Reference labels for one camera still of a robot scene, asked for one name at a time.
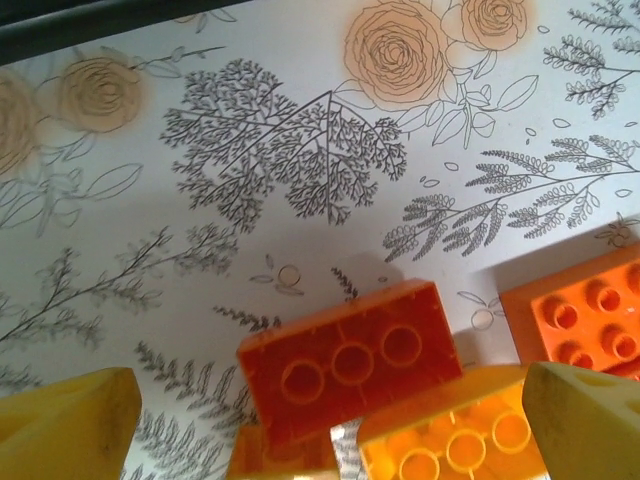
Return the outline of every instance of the tree drawing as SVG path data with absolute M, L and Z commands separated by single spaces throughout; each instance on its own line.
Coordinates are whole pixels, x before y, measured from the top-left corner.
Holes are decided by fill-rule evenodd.
M 563 223 L 575 228 L 600 207 L 593 193 L 597 182 L 640 174 L 631 164 L 640 147 L 637 142 L 591 135 L 589 141 L 563 138 L 551 144 L 556 151 L 544 160 L 504 150 L 483 152 L 494 161 L 477 164 L 481 176 L 466 186 L 484 186 L 488 200 L 456 208 L 456 199 L 445 194 L 413 199 L 404 209 L 404 224 L 384 238 L 383 245 L 390 251 L 386 260 L 409 252 L 414 252 L 414 261 L 419 260 L 439 242 L 445 252 L 462 250 L 462 256 L 470 255 L 496 239 L 505 218 L 508 227 L 526 229 L 526 239 L 541 237 Z M 553 175 L 556 165 L 567 163 L 573 166 L 573 175 Z M 529 205 L 515 209 L 510 205 L 522 194 L 535 191 L 540 194 Z M 632 193 L 626 188 L 615 191 L 620 198 Z
M 627 90 L 625 82 L 640 73 L 640 65 L 629 65 L 640 56 L 640 3 L 634 0 L 625 8 L 620 0 L 605 0 L 591 2 L 589 11 L 571 8 L 568 13 L 592 32 L 616 37 L 612 47 L 620 54 L 617 64 L 605 58 L 597 43 L 573 35 L 562 37 L 559 47 L 544 49 L 546 65 L 586 78 L 567 83 L 566 100 L 592 105 L 591 115 L 598 120 L 615 110 L 619 94 Z
M 344 224 L 352 208 L 373 204 L 378 182 L 405 171 L 397 124 L 369 123 L 332 90 L 298 105 L 258 64 L 234 60 L 219 72 L 186 77 L 184 108 L 170 108 L 161 139 L 186 147 L 173 171 L 191 207 L 215 204 L 240 233 L 251 232 L 277 185 L 296 216 Z

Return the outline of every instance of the peach flower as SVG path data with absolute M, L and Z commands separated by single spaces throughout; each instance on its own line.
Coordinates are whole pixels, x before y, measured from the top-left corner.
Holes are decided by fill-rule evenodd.
M 440 18 L 416 0 L 381 0 L 356 18 L 346 39 L 345 64 L 379 107 L 429 105 L 449 67 Z

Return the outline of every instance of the yellow plastic piece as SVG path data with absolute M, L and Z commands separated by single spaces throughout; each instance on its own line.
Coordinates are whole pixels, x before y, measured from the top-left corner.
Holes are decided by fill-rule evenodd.
M 553 480 L 640 479 L 640 383 L 534 363 L 522 400 Z
M 269 449 L 260 426 L 240 427 L 227 480 L 340 480 L 329 432 L 303 443 Z
M 0 480 L 117 480 L 142 399 L 112 368 L 0 399 Z
M 546 472 L 522 409 L 526 368 L 471 370 L 365 418 L 371 480 L 528 480 Z

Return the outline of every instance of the orange lego brick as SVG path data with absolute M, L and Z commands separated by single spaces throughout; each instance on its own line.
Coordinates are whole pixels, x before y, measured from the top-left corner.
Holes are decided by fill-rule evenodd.
M 638 357 L 640 243 L 500 295 L 524 363 L 606 371 Z
M 417 279 L 249 337 L 237 355 L 274 445 L 462 374 L 436 286 Z
M 274 450 L 261 426 L 238 430 L 227 480 L 340 480 L 329 432 Z
M 478 368 L 364 419 L 370 480 L 529 480 L 546 472 L 522 409 L 526 368 Z

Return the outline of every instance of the red lego brick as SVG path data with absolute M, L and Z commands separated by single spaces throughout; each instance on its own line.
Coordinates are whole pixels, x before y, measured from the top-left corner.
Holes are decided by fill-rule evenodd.
M 417 279 L 251 336 L 237 355 L 276 446 L 462 375 L 436 286 Z

